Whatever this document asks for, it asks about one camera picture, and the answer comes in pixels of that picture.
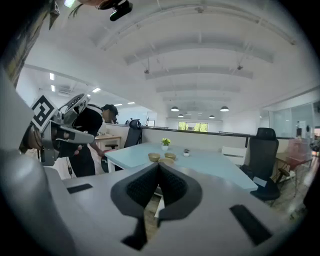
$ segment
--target person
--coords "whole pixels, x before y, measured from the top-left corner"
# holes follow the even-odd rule
[[[84,109],[76,119],[73,128],[78,131],[87,132],[88,134],[97,136],[103,120],[106,123],[111,124],[117,120],[117,115],[118,110],[112,104],[106,104],[102,108],[96,105],[88,104],[86,109]],[[105,156],[104,152],[95,142],[91,143],[90,146],[97,152],[98,156]],[[69,157],[69,161],[73,172],[77,177],[85,177],[96,174],[95,163],[87,145],[82,145],[82,149],[78,151],[78,154]]]

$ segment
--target white wall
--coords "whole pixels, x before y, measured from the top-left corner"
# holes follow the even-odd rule
[[[168,127],[167,117],[164,114],[157,113],[155,126],[157,127]]]
[[[28,74],[25,68],[21,70],[16,86],[16,92],[30,107],[38,98],[39,87],[35,80]]]
[[[118,107],[119,115],[117,117],[117,122],[119,122],[120,125],[124,125],[127,120],[132,118],[132,119],[140,119],[141,124],[145,125],[148,111],[149,109],[143,106],[126,107],[126,108]]]
[[[259,127],[269,128],[269,117],[268,116],[260,118]]]
[[[223,119],[222,131],[238,134],[256,135],[260,125],[260,112],[248,110]]]
[[[155,129],[142,130],[142,143],[158,143],[160,147],[162,138],[169,138],[172,145],[185,147],[186,149],[201,149],[219,152],[222,150],[222,146],[244,148],[246,145],[245,137]]]
[[[209,133],[218,133],[222,130],[223,122],[222,121],[214,121],[208,122],[208,132]]]

